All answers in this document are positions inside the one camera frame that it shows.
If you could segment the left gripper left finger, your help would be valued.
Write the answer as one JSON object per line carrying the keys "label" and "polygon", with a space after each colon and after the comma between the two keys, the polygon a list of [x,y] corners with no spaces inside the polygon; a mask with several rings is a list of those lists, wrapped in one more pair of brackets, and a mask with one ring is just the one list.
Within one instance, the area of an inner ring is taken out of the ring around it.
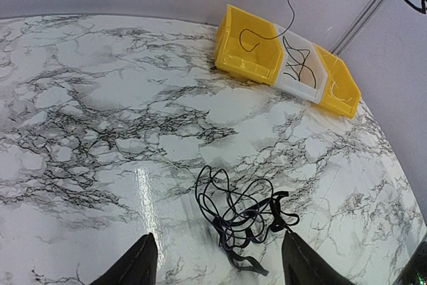
{"label": "left gripper left finger", "polygon": [[155,284],[156,274],[157,244],[153,234],[148,233],[90,285]]}

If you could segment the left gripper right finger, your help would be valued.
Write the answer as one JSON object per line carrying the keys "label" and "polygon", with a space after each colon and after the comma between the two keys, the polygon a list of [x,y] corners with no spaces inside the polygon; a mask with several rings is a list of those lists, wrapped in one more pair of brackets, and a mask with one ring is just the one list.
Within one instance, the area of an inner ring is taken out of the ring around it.
{"label": "left gripper right finger", "polygon": [[282,264],[285,284],[354,284],[335,271],[295,232],[285,233],[282,242]]}

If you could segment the right yellow bin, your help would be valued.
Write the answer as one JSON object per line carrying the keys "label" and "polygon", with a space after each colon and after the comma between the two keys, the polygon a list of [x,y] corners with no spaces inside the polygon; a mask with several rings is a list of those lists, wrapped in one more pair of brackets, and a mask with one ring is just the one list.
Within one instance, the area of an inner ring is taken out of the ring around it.
{"label": "right yellow bin", "polygon": [[358,86],[342,59],[317,44],[314,48],[328,75],[318,106],[352,119],[361,98]]}

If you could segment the yellow bin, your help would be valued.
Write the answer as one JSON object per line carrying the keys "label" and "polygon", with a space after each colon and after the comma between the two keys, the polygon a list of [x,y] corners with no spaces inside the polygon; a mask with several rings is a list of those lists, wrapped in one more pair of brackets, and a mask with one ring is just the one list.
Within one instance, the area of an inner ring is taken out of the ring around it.
{"label": "yellow bin", "polygon": [[215,66],[236,77],[273,85],[284,60],[274,24],[228,4],[216,32]]}
{"label": "yellow bin", "polygon": [[314,48],[328,75],[318,106],[352,119],[361,98],[358,86],[342,59],[317,44]]}

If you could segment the white translucent bin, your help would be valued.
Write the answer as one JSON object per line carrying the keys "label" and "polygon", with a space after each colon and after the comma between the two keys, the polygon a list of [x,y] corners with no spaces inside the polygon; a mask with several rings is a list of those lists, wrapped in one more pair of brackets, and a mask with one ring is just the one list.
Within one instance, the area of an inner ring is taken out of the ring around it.
{"label": "white translucent bin", "polygon": [[316,53],[315,44],[277,24],[274,27],[277,32],[284,32],[277,38],[284,56],[272,87],[300,99],[320,103],[328,75]]}

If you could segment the left yellow bin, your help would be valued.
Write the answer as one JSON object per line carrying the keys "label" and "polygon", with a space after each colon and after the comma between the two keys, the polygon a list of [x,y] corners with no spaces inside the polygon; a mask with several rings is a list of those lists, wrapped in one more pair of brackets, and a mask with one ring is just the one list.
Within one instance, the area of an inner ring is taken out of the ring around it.
{"label": "left yellow bin", "polygon": [[236,77],[273,85],[284,60],[274,24],[228,4],[216,32],[215,66]]}

